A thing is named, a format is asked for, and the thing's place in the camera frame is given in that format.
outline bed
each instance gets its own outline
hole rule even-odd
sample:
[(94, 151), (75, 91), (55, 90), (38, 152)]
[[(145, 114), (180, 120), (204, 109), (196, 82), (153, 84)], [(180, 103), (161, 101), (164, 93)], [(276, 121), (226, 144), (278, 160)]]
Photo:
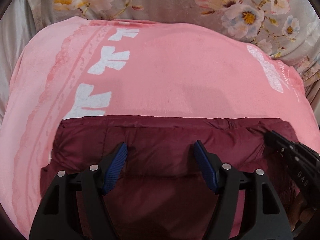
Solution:
[[(180, 6), (192, 10), (178, 8), (176, 17), (167, 14), (172, 0), (164, 0), (162, 10), (156, 11), (143, 0), (105, 0), (114, 7), (103, 9), (96, 0), (89, 6), (76, 0), (85, 7), (67, 9), (63, 0), (11, 1), (1, 0), (2, 15), (10, 4), (7, 15), (19, 8), (24, 9), (23, 18), (30, 18), (17, 21), (28, 28), (22, 29), (23, 42), (15, 49), (20, 57), (7, 63), (11, 71), (7, 94), (1, 98), (6, 108), (0, 132), (0, 202), (7, 239), (13, 232), (14, 239), (28, 237), (40, 201), (40, 169), (50, 162), (62, 119), (119, 114), (281, 118), (290, 122), (301, 142), (320, 151), (317, 121), (305, 97), (306, 81), (317, 75), (310, 59), (318, 53), (317, 0), (310, 0), (315, 10), (308, 0), (291, 0), (287, 11), (271, 8), (272, 17), (254, 9), (259, 0), (237, 0), (230, 11), (208, 0), (183, 1)], [(121, 3), (125, 10), (118, 10)], [(304, 23), (307, 17), (292, 15), (304, 7), (313, 25)], [(232, 15), (239, 12), (245, 12), (248, 21), (260, 17), (260, 25), (245, 32), (237, 29)], [(101, 20), (110, 15), (112, 21)], [(218, 18), (221, 26), (211, 25)], [(258, 31), (264, 34), (258, 37)]]

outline white print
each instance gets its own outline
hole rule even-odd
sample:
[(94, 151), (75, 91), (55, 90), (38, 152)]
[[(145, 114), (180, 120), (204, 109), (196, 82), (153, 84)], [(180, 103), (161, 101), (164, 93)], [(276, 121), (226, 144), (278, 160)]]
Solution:
[(70, 112), (63, 118), (64, 120), (84, 116), (100, 116), (105, 114), (106, 111), (98, 109), (109, 106), (111, 92), (91, 96), (93, 88), (93, 85), (83, 83), (78, 86), (75, 102)]
[[(300, 171), (299, 173), (298, 173), (298, 178), (300, 178), (301, 177), (301, 175), (302, 175), (302, 171)], [(307, 186), (308, 185), (308, 180), (306, 180), (304, 183), (303, 183), (303, 186)]]
[(296, 95), (296, 98), (297, 98), (298, 102), (300, 102), (300, 95), (299, 95), (299, 93), (294, 89), (294, 87), (293, 87), (293, 85), (292, 85), (292, 83), (291, 83), (291, 79), (290, 79), (290, 77), (289, 77), (289, 70), (287, 70), (287, 74), (285, 74), (285, 72), (284, 72), (284, 69), (285, 69), (285, 68), (284, 68), (284, 64), (283, 64), (282, 62), (278, 62), (278, 65), (279, 65), (279, 67), (280, 67), (280, 70), (281, 70), (282, 76), (283, 76), (283, 78), (284, 78), (284, 81), (285, 81), (286, 84), (288, 85), (288, 89), (290, 89), (289, 87), (292, 88), (294, 94)]
[(275, 66), (272, 65), (270, 62), (265, 61), (262, 53), (254, 46), (247, 45), (247, 50), (254, 58), (256, 58), (259, 61), (260, 65), (262, 66), (263, 71), (268, 79), (270, 86), (274, 90), (276, 90), (280, 93), (283, 93), (284, 91), (283, 91), (283, 87), (281, 85), (281, 82), (283, 82), (283, 80), (281, 79)]
[(139, 29), (125, 29), (125, 28), (117, 28), (116, 34), (113, 34), (108, 40), (109, 41), (119, 41), (124, 37), (134, 38), (137, 36)]
[(88, 73), (101, 75), (106, 67), (114, 68), (116, 70), (122, 69), (126, 64), (126, 62), (122, 60), (129, 59), (130, 51), (127, 50), (114, 53), (115, 50), (116, 47), (114, 46), (103, 46), (100, 60), (89, 68)]

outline wrinkled fabric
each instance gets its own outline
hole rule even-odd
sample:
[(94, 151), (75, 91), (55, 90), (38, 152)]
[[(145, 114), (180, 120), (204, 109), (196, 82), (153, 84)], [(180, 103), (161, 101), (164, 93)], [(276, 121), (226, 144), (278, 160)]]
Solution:
[(320, 125), (320, 80), (308, 86), (305, 90), (318, 125)]
[(9, 100), (9, 83), (24, 47), (36, 34), (27, 0), (13, 0), (0, 20), (0, 128)]
[(73, 16), (192, 23), (249, 42), (320, 78), (320, 20), (308, 0), (29, 0), (38, 30)]
[(0, 202), (26, 238), (41, 200), (40, 170), (62, 119), (281, 118), (320, 151), (293, 67), (191, 24), (73, 17), (50, 25), (25, 47), (10, 92), (0, 133)]
[[(263, 169), (287, 207), (296, 188), (278, 153), (264, 146), (263, 134), (275, 130), (297, 141), (281, 119), (205, 119), (147, 116), (97, 116), (63, 120), (52, 161), (41, 170), (44, 195), (55, 174), (81, 172), (110, 154), (120, 142), (128, 157), (116, 187), (105, 197), (122, 240), (202, 239), (217, 196), (206, 186), (192, 145), (201, 140), (210, 153), (241, 171)], [(78, 194), (84, 234), (90, 236)], [(240, 192), (231, 237), (239, 232), (244, 204)]]

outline floral bedsheet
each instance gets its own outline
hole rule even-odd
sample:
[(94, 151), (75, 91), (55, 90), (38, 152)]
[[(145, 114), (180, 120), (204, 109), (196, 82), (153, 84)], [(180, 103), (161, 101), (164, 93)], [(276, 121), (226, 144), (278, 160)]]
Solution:
[(37, 30), (72, 16), (204, 26), (320, 79), (320, 20), (308, 0), (28, 0)]

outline blue gripper pad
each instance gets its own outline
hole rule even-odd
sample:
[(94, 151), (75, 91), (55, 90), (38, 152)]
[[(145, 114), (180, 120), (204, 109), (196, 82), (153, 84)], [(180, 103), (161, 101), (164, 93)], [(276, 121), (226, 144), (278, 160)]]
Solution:
[(106, 195), (110, 190), (112, 190), (119, 178), (120, 171), (123, 168), (125, 160), (127, 159), (128, 148), (126, 143), (122, 143), (116, 152), (109, 168), (104, 174), (104, 184), (101, 188), (102, 194)]
[(218, 176), (207, 157), (207, 154), (210, 153), (205, 150), (200, 141), (196, 141), (194, 144), (194, 154), (208, 188), (216, 193), (219, 188)]

